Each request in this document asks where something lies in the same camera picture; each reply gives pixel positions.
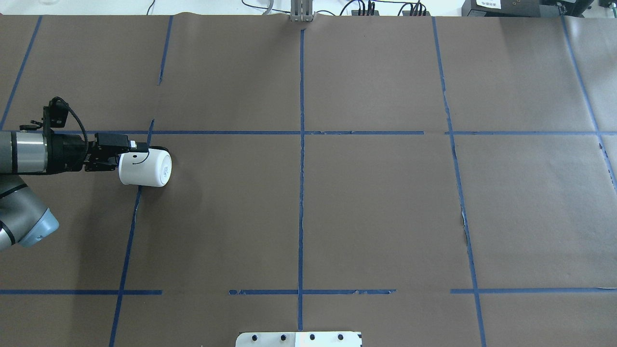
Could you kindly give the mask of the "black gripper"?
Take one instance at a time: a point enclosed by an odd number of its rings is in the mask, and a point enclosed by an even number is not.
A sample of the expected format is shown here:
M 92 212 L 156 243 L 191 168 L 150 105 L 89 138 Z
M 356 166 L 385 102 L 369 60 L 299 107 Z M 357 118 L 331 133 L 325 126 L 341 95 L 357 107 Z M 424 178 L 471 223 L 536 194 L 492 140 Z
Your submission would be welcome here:
M 120 156 L 126 152 L 148 152 L 148 144 L 129 140 L 119 133 L 95 133 L 88 144 L 84 160 L 86 172 L 111 172 L 119 166 Z

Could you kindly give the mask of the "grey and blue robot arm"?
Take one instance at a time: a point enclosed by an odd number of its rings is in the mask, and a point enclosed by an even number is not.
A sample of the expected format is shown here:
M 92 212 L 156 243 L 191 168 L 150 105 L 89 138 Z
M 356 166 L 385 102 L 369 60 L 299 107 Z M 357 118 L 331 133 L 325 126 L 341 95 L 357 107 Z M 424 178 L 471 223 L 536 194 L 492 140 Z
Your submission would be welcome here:
M 76 134 L 2 131 L 0 154 L 0 247 L 31 247 L 59 228 L 51 209 L 24 181 L 25 175 L 110 172 L 121 155 L 148 152 L 145 142 L 125 134 L 96 133 L 88 141 Z

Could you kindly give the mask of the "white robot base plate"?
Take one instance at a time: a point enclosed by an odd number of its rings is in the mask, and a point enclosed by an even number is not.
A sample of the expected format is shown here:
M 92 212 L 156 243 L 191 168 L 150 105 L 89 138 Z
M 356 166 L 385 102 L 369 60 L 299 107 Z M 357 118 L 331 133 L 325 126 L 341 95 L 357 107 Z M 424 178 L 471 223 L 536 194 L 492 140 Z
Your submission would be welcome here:
M 362 347 L 361 332 L 245 332 L 239 334 L 236 347 Z

